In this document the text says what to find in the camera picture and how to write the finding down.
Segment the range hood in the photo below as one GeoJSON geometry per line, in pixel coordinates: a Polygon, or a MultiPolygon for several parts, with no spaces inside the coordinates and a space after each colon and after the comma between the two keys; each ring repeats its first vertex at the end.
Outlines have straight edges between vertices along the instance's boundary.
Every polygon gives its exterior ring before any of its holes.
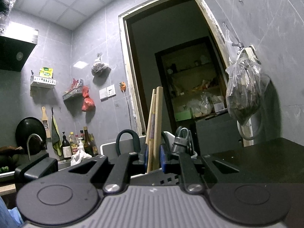
{"type": "Polygon", "coordinates": [[[20,72],[37,42],[37,29],[10,22],[0,36],[0,69],[20,72]]]}

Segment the green box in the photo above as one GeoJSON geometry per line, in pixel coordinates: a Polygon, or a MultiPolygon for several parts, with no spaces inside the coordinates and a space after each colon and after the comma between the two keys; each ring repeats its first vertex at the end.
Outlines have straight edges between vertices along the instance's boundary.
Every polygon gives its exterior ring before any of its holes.
{"type": "Polygon", "coordinates": [[[188,120],[192,118],[192,111],[183,111],[183,112],[178,112],[174,113],[175,121],[183,121],[183,120],[188,120]]]}

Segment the faucet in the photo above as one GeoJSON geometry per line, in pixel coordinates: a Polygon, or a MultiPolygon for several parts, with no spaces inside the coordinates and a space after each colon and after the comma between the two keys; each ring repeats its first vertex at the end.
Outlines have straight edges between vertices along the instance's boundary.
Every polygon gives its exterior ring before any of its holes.
{"type": "Polygon", "coordinates": [[[30,140],[32,137],[37,138],[37,139],[40,141],[40,143],[43,142],[43,140],[41,139],[41,137],[40,137],[38,134],[31,134],[31,135],[28,137],[27,142],[26,142],[26,148],[27,148],[28,160],[29,160],[29,161],[31,160],[31,155],[30,155],[30,153],[29,153],[29,146],[28,146],[28,144],[29,144],[29,140],[30,140]]]}

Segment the light switch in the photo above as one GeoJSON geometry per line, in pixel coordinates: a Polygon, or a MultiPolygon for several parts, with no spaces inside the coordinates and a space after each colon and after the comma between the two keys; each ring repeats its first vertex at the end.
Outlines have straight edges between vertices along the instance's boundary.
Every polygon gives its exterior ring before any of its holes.
{"type": "Polygon", "coordinates": [[[99,90],[99,97],[100,99],[108,97],[107,88],[99,90]]]}
{"type": "Polygon", "coordinates": [[[107,95],[108,95],[108,97],[116,95],[114,84],[107,87],[107,95]]]}

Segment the yellow package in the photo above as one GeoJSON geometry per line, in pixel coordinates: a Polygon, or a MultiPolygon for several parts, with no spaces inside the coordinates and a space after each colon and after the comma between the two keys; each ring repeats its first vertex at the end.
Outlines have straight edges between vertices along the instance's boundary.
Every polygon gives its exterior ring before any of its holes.
{"type": "Polygon", "coordinates": [[[53,69],[43,67],[40,69],[39,76],[52,78],[53,77],[53,69]]]}

